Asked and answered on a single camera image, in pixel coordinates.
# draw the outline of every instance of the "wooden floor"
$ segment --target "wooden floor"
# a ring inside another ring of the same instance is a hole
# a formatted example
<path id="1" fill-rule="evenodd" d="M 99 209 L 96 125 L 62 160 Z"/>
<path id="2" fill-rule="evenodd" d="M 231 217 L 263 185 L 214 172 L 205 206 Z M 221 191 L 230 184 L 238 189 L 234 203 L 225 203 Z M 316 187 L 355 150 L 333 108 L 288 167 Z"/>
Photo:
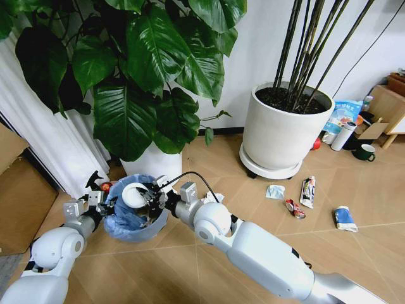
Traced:
<path id="1" fill-rule="evenodd" d="M 327 145 L 310 151 L 291 180 L 246 177 L 238 152 L 242 136 L 217 136 L 207 148 L 199 137 L 183 152 L 184 171 L 202 174 L 225 195 L 224 204 L 292 245 L 317 272 L 339 272 L 391 304 L 405 299 L 405 138 L 399 136 L 377 159 L 359 161 Z M 112 178 L 123 175 L 114 168 Z M 265 198 L 270 184 L 286 188 L 285 198 L 299 201 L 301 183 L 316 177 L 315 208 L 306 218 L 290 215 L 283 201 Z M 199 180 L 199 195 L 207 189 Z M 39 234 L 63 222 L 61 194 Z M 338 231 L 332 210 L 347 205 L 359 232 Z M 15 280 L 25 264 L 20 264 Z M 146 243 L 112 239 L 100 227 L 76 261 L 65 303 L 296 303 L 281 300 L 234 268 L 217 249 L 201 244 L 170 217 L 158 236 Z"/>

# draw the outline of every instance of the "white curtain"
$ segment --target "white curtain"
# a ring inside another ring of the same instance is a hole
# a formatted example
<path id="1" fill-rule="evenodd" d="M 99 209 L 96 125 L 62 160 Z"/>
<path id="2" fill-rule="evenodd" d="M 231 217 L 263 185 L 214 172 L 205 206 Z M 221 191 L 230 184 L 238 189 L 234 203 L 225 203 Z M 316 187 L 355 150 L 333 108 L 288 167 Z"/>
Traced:
<path id="1" fill-rule="evenodd" d="M 89 192 L 85 185 L 95 170 L 103 177 L 99 181 L 108 181 L 109 153 L 92 138 L 92 117 L 83 118 L 72 110 L 66 120 L 59 113 L 53 115 L 39 100 L 24 79 L 15 55 L 16 40 L 11 33 L 0 42 L 0 112 L 65 191 L 79 198 Z"/>

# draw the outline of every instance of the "bamboo stalk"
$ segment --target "bamboo stalk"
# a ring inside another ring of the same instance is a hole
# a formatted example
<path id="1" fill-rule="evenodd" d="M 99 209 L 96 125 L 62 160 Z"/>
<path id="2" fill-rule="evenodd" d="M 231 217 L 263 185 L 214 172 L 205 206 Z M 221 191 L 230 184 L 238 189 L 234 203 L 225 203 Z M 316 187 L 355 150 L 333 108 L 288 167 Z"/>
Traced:
<path id="1" fill-rule="evenodd" d="M 333 28 L 335 27 L 335 25 L 336 25 L 336 23 L 337 23 L 337 20 L 339 20 L 341 14 L 342 14 L 343 11 L 345 10 L 345 8 L 346 8 L 346 6 L 347 6 L 348 3 L 349 3 L 349 0 L 345 0 L 345 1 L 344 1 L 343 5 L 340 7 L 340 10 L 339 10 L 339 12 L 337 13 L 337 15 L 336 15 L 336 17 L 335 17 L 335 20 L 333 21 L 332 25 L 330 26 L 328 33 L 326 34 L 326 36 L 325 36 L 324 40 L 322 41 L 321 45 L 319 46 L 319 48 L 316 50 L 315 59 L 313 60 L 313 62 L 312 62 L 312 64 L 311 64 L 311 68 L 309 69 L 309 72 L 308 72 L 308 74 L 307 74 L 307 76 L 306 76 L 306 78 L 305 78 L 305 81 L 304 81 L 304 83 L 302 84 L 302 86 L 301 86 L 301 88 L 300 88 L 300 90 L 299 90 L 298 98 L 301 97 L 302 92 L 304 91 L 304 89 L 305 89 L 305 87 L 306 87 L 306 85 L 307 85 L 307 83 L 308 83 L 308 80 L 309 80 L 309 78 L 311 77 L 311 75 L 312 75 L 312 73 L 313 73 L 313 70 L 314 70 L 314 68 L 315 68 L 315 66 L 316 66 L 316 64 L 317 64 L 317 62 L 318 62 L 318 59 L 319 59 L 319 57 L 320 57 L 320 54 L 321 54 L 323 48 L 325 47 L 325 44 L 326 44 L 326 42 L 328 41 L 328 38 L 329 38 L 330 34 L 332 33 L 332 30 L 333 30 Z"/>
<path id="2" fill-rule="evenodd" d="M 294 22 L 294 16 L 297 10 L 297 4 L 298 4 L 299 0 L 294 0 L 294 5 L 292 7 L 291 10 L 291 15 L 290 15 L 290 20 L 289 20 L 289 25 L 287 27 L 287 32 L 285 33 L 285 39 L 284 39 L 284 44 L 283 44 L 283 49 L 280 55 L 280 59 L 278 61 L 278 66 L 277 66 L 277 72 L 276 72 L 276 76 L 274 78 L 274 83 L 273 83 L 273 87 L 278 86 L 278 81 L 279 79 L 281 79 L 282 75 L 280 74 L 281 72 L 281 68 L 283 65 L 284 61 L 287 61 L 287 57 L 288 57 L 288 52 L 286 52 L 285 50 L 287 49 L 287 45 L 289 43 L 289 40 L 291 40 L 291 28 L 292 28 L 292 24 Z"/>
<path id="3" fill-rule="evenodd" d="M 302 33 L 301 33 L 301 38 L 299 39 L 299 46 L 297 50 L 297 55 L 296 55 L 296 60 L 294 62 L 294 67 L 292 68 L 292 73 L 291 73 L 291 78 L 289 82 L 289 89 L 288 89 L 288 97 L 287 99 L 290 100 L 290 94 L 291 94 L 291 89 L 292 89 L 292 84 L 295 82 L 294 80 L 294 71 L 296 70 L 297 64 L 298 64 L 298 57 L 301 52 L 301 47 L 302 47 L 302 42 L 304 41 L 304 35 L 305 35 L 305 30 L 306 30 L 306 23 L 308 20 L 308 13 L 309 13 L 309 6 L 311 5 L 311 0 L 306 1 L 306 9 L 305 9 L 305 17 L 304 17 L 304 25 L 302 26 Z"/>
<path id="4" fill-rule="evenodd" d="M 292 94 L 290 95 L 290 99 L 294 99 L 294 104 L 292 106 L 292 108 L 295 108 L 296 104 L 297 104 L 297 90 L 298 90 L 298 84 L 301 82 L 301 79 L 303 77 L 303 72 L 306 70 L 306 66 L 308 65 L 308 52 L 310 50 L 310 45 L 312 44 L 312 40 L 313 37 L 315 35 L 315 31 L 317 28 L 317 24 L 319 22 L 319 18 L 320 18 L 320 13 L 322 11 L 323 5 L 325 3 L 325 0 L 316 0 L 315 4 L 314 4 L 314 8 L 312 10 L 312 14 L 311 14 L 311 21 L 309 23 L 309 27 L 308 27 L 308 31 L 307 31 L 307 36 L 306 36 L 306 42 L 304 43 L 304 48 L 303 48 L 303 52 L 301 53 L 301 57 L 299 60 L 299 63 L 301 64 L 302 62 L 302 66 L 299 67 L 299 69 L 296 70 L 296 82 L 294 84 L 294 88 L 292 90 Z"/>
<path id="5" fill-rule="evenodd" d="M 327 73 L 329 72 L 330 68 L 332 67 L 332 65 L 335 63 L 336 58 L 339 56 L 340 52 L 343 50 L 343 48 L 345 47 L 345 45 L 347 44 L 347 42 L 349 41 L 349 39 L 351 38 L 351 36 L 353 35 L 354 31 L 357 29 L 357 27 L 359 26 L 360 22 L 362 21 L 362 19 L 364 18 L 365 14 L 367 13 L 367 11 L 369 10 L 370 6 L 373 4 L 374 0 L 368 0 L 366 3 L 366 6 L 363 8 L 363 10 L 361 11 L 360 15 L 358 16 L 356 22 L 354 22 L 354 25 L 352 26 L 352 28 L 350 29 L 349 33 L 346 35 L 346 38 L 342 41 L 342 43 L 340 44 L 339 48 L 337 49 L 336 53 L 334 54 L 332 60 L 330 61 L 329 65 L 327 66 L 327 69 L 323 72 L 323 75 L 321 77 L 321 79 L 319 80 L 318 84 L 316 85 L 315 89 L 313 90 L 311 96 L 309 97 L 309 100 L 305 106 L 304 112 L 306 111 L 308 105 L 310 104 L 310 102 L 312 101 L 312 99 L 314 98 L 315 92 L 319 89 L 319 86 L 321 85 L 321 83 L 323 82 L 323 79 L 325 79 Z"/>
<path id="6" fill-rule="evenodd" d="M 298 0 L 298 4 L 297 4 L 297 7 L 296 7 L 295 13 L 294 13 L 294 20 L 292 21 L 292 26 L 290 29 L 291 33 L 289 35 L 290 36 L 289 41 L 287 44 L 287 48 L 285 49 L 285 59 L 283 60 L 283 64 L 281 66 L 280 78 L 278 79 L 277 87 L 280 87 L 281 80 L 283 78 L 284 68 L 285 68 L 285 64 L 286 64 L 288 56 L 289 56 L 292 38 L 294 37 L 294 33 L 296 31 L 297 19 L 298 19 L 299 11 L 301 10 L 301 4 L 302 4 L 302 0 Z"/>
<path id="7" fill-rule="evenodd" d="M 309 43 L 309 38 L 311 37 L 311 33 L 312 33 L 314 23 L 315 23 L 316 12 L 317 12 L 316 7 L 319 5 L 319 3 L 320 3 L 320 0 L 316 0 L 315 3 L 314 3 L 314 8 L 312 9 L 311 18 L 309 19 L 309 25 L 308 25 L 308 28 L 307 28 L 306 34 L 305 34 L 304 45 L 303 45 L 302 49 L 299 50 L 300 54 L 299 54 L 298 64 L 296 66 L 296 69 L 292 71 L 292 77 L 291 77 L 290 81 L 292 82 L 292 88 L 293 89 L 292 89 L 292 94 L 290 94 L 290 96 L 289 96 L 287 104 L 290 103 L 290 100 L 291 100 L 291 98 L 293 97 L 293 95 L 295 93 L 296 79 L 297 79 L 297 77 L 299 75 L 299 72 L 300 72 L 300 70 L 302 68 L 302 61 L 304 59 L 305 52 L 306 52 L 306 49 L 307 49 L 308 43 Z"/>
<path id="8" fill-rule="evenodd" d="M 316 58 L 315 57 L 316 52 L 318 51 L 318 48 L 319 48 L 319 46 L 321 44 L 323 36 L 325 35 L 325 32 L 327 31 L 327 28 L 329 27 L 330 22 L 332 21 L 333 17 L 335 16 L 336 11 L 339 8 L 341 2 L 342 2 L 342 0 L 335 0 L 334 4 L 333 4 L 333 6 L 332 6 L 332 8 L 331 8 L 331 10 L 329 12 L 328 18 L 325 21 L 325 23 L 323 24 L 321 34 L 319 35 L 318 39 L 316 40 L 316 43 L 315 43 L 311 53 L 308 55 L 307 60 L 305 61 L 306 65 L 304 66 L 304 69 L 302 71 L 301 83 L 304 82 L 304 80 L 307 78 L 307 74 L 309 72 L 309 69 L 310 69 L 310 67 L 312 65 L 313 60 Z"/>
<path id="9" fill-rule="evenodd" d="M 311 60 L 311 47 L 312 47 L 312 43 L 314 41 L 314 37 L 315 37 L 315 33 L 316 33 L 316 29 L 318 28 L 318 23 L 319 23 L 319 19 L 321 17 L 321 12 L 323 9 L 323 5 L 325 4 L 325 0 L 321 0 L 318 4 L 318 6 L 316 7 L 316 18 L 315 18 L 315 23 L 314 23 L 314 27 L 311 33 L 311 38 L 309 40 L 309 44 L 305 53 L 305 57 L 304 57 L 304 62 L 302 63 L 302 68 L 301 71 L 299 73 L 298 76 L 298 82 L 301 82 L 304 77 L 305 77 L 305 73 L 308 70 L 308 66 L 310 64 L 310 60 Z"/>

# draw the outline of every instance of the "soda can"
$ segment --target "soda can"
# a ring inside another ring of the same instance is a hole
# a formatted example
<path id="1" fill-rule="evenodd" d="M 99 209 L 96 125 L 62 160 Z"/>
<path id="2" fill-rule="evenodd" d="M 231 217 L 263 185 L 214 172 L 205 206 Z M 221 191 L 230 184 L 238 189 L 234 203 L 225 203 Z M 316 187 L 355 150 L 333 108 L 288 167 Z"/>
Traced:
<path id="1" fill-rule="evenodd" d="M 285 206 L 297 219 L 305 219 L 305 213 L 301 210 L 297 203 L 294 203 L 292 199 L 286 200 Z"/>

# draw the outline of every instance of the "white plant pot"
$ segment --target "white plant pot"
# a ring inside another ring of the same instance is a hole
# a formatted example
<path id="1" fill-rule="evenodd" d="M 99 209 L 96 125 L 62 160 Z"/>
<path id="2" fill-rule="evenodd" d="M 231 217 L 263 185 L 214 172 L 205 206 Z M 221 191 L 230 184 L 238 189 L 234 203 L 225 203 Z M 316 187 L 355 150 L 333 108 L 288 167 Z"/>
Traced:
<path id="1" fill-rule="evenodd" d="M 281 111 L 262 103 L 256 92 L 272 86 L 267 82 L 252 90 L 247 111 L 240 158 L 254 173 L 272 179 L 293 176 L 308 154 L 335 108 L 332 98 L 322 92 L 316 93 L 326 111 L 319 114 L 295 114 Z M 304 93 L 311 94 L 313 88 L 306 87 Z"/>
<path id="2" fill-rule="evenodd" d="M 166 154 L 154 142 L 136 161 L 121 160 L 121 163 L 127 175 L 149 174 L 155 178 L 167 175 L 171 180 L 183 172 L 182 154 Z"/>

